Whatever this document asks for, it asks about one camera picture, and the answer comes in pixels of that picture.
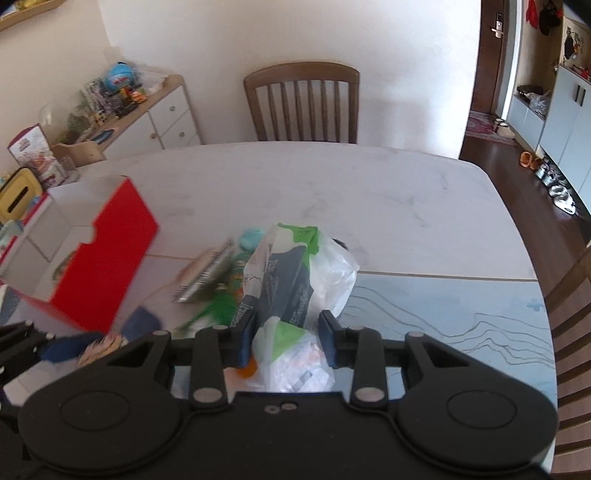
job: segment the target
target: white plastic bag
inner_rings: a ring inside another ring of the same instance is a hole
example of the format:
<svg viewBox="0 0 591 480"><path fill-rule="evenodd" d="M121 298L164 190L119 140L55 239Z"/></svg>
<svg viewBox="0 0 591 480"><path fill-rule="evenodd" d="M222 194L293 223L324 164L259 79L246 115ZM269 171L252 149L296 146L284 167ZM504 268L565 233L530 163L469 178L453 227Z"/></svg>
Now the white plastic bag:
<svg viewBox="0 0 591 480"><path fill-rule="evenodd" d="M271 227L244 268L244 298L233 325L257 313L258 371L249 390L329 391L335 383L316 336L322 310L340 315L359 264L316 227Z"/></svg>

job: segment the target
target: door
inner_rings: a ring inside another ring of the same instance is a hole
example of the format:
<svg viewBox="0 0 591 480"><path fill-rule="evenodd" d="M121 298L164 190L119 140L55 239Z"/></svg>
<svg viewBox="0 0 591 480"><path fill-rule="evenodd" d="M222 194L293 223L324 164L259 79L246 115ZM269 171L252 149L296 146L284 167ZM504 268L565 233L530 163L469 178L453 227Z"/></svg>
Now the door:
<svg viewBox="0 0 591 480"><path fill-rule="evenodd" d="M540 146L557 164L562 161L566 142L581 110L579 102L583 96L582 91L588 88L589 85L574 73L563 67L558 68L550 110L540 139Z"/></svg>
<svg viewBox="0 0 591 480"><path fill-rule="evenodd" d="M505 51L505 2L482 0L480 13L480 45L474 79L471 110L491 113L500 87L500 73Z"/></svg>
<svg viewBox="0 0 591 480"><path fill-rule="evenodd" d="M148 113L143 114L106 150L108 160L162 150L162 144Z"/></svg>
<svg viewBox="0 0 591 480"><path fill-rule="evenodd" d="M580 105L579 114L574 122L558 166L577 192L583 186L583 182L591 168L591 156L589 155L591 151L591 136L589 135L591 94L589 98L586 98L586 95L580 93L578 105Z"/></svg>

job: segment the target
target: plastic bag on shelf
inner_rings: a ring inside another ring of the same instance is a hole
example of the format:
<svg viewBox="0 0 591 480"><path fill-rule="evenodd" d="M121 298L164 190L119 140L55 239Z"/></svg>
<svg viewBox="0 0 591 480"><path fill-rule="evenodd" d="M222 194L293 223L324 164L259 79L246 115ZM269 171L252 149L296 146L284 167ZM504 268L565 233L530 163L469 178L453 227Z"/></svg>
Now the plastic bag on shelf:
<svg viewBox="0 0 591 480"><path fill-rule="evenodd" d="M530 108L540 115L546 116L548 114L548 108L550 108L550 92L546 92L543 95L531 94L530 97Z"/></svg>

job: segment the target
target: white table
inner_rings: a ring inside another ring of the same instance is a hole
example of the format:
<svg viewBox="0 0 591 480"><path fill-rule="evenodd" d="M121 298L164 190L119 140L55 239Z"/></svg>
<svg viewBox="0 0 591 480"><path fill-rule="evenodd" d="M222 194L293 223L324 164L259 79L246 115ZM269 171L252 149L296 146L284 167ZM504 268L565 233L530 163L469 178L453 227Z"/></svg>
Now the white table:
<svg viewBox="0 0 591 480"><path fill-rule="evenodd" d="M195 257L245 228L316 225L365 271L536 280L487 175L391 148L253 142L159 151L85 167L130 176L161 230L150 253Z"/></svg>
<svg viewBox="0 0 591 480"><path fill-rule="evenodd" d="M229 234L276 222L316 225L344 241L363 272L343 325L392 339L423 331L556 405L553 345L531 261L491 181L473 164L388 148L258 142L105 161L85 167L83 179L106 174L130 176L161 228L119 320ZM144 305L168 328L192 314L156 298ZM337 386L347 390L350 375L338 371ZM402 395L398 371L389 370L388 382L391 398Z"/></svg>

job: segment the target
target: marble table top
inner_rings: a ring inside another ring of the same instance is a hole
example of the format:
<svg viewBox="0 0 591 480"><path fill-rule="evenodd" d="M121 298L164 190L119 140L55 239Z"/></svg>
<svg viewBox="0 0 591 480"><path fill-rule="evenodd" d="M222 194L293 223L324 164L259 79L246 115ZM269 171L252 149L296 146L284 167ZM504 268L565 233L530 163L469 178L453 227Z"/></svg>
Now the marble table top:
<svg viewBox="0 0 591 480"><path fill-rule="evenodd" d="M487 175L391 148L252 142L162 150L83 168L130 176L160 224L150 254L196 257L245 228L315 225L379 273L535 281Z"/></svg>

